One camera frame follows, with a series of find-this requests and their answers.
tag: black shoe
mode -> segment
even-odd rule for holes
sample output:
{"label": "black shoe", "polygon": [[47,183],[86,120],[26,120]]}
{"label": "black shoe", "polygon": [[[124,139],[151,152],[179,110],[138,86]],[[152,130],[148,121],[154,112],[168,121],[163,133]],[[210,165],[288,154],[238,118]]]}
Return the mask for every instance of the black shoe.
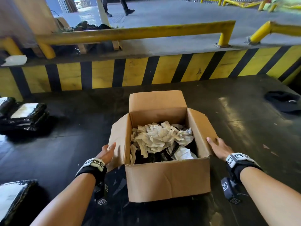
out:
{"label": "black shoe", "polygon": [[107,14],[107,17],[112,17],[113,15],[112,14],[109,14],[108,12],[106,12]]}
{"label": "black shoe", "polygon": [[125,11],[126,16],[129,15],[129,14],[131,14],[131,13],[133,13],[133,12],[135,12],[134,9],[127,9],[127,10]]}

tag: forearm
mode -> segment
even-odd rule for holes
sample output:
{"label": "forearm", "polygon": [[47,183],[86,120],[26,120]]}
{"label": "forearm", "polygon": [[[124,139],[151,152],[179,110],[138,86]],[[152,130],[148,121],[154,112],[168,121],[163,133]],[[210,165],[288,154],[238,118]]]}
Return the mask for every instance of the forearm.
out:
{"label": "forearm", "polygon": [[92,174],[80,174],[43,209],[31,226],[81,225],[94,187]]}
{"label": "forearm", "polygon": [[300,225],[301,194],[254,167],[243,169],[240,179],[270,226]]}

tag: cardboard box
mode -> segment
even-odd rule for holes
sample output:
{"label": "cardboard box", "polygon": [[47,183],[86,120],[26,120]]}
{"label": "cardboard box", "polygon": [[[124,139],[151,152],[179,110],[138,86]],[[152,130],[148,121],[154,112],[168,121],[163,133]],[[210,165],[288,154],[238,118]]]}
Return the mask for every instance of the cardboard box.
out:
{"label": "cardboard box", "polygon": [[[130,165],[132,128],[152,122],[186,124],[193,131],[198,159]],[[182,91],[153,91],[130,95],[129,113],[111,129],[109,144],[116,142],[108,171],[125,164],[129,201],[148,202],[210,192],[210,146],[217,137],[208,118],[187,108]]]}

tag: black rubber floor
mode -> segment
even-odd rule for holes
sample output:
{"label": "black rubber floor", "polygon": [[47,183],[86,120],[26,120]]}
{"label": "black rubber floor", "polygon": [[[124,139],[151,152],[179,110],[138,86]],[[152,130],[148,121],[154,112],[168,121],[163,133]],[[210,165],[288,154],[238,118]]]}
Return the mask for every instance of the black rubber floor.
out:
{"label": "black rubber floor", "polygon": [[[205,113],[228,145],[301,192],[301,117],[280,113],[264,100],[267,91],[291,91],[266,75],[36,94],[27,102],[48,105],[52,128],[38,137],[0,136],[0,183],[38,179],[54,198],[108,143],[111,125],[128,112],[130,93],[156,90],[182,90],[188,107]],[[239,205],[224,198],[225,165],[214,157],[210,163],[211,193],[149,203],[128,202],[124,167],[117,168],[106,177],[108,202],[91,200],[83,224],[266,225],[249,197]]]}

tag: hand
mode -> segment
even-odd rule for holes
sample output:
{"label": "hand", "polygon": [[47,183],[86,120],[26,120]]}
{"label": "hand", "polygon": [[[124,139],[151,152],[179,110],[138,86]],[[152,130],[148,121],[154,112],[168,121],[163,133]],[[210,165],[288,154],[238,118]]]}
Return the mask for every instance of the hand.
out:
{"label": "hand", "polygon": [[215,155],[223,160],[226,161],[226,158],[228,157],[229,154],[234,153],[232,148],[230,148],[229,146],[227,146],[224,143],[224,140],[221,138],[217,138],[218,141],[218,145],[216,145],[211,138],[207,137],[207,141],[208,143],[211,145],[213,152],[215,153]]}
{"label": "hand", "polygon": [[115,142],[110,147],[108,144],[104,145],[101,148],[101,152],[96,156],[96,158],[103,160],[103,162],[107,165],[113,158],[115,147]]}

